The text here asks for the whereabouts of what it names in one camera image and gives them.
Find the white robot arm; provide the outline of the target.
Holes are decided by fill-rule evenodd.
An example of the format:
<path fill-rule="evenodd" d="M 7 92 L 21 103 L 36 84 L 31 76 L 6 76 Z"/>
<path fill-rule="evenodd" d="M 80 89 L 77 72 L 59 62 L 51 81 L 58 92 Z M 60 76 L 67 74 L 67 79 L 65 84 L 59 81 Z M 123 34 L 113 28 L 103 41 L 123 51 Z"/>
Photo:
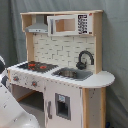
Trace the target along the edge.
<path fill-rule="evenodd" d="M 40 128 L 36 117 L 26 112 L 11 94 L 5 61 L 1 56 L 0 128 Z"/>

